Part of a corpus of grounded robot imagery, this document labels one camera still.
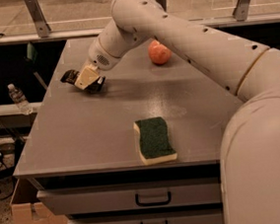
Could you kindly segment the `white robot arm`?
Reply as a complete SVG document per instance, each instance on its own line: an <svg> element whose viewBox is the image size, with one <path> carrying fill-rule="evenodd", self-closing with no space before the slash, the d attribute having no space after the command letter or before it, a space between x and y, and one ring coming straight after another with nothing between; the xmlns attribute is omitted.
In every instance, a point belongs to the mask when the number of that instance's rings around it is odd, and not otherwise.
<svg viewBox="0 0 280 224"><path fill-rule="evenodd" d="M244 105L225 130L225 224L280 224L280 50L168 14L153 0L112 0L112 19L90 46L76 85L85 89L151 37Z"/></svg>

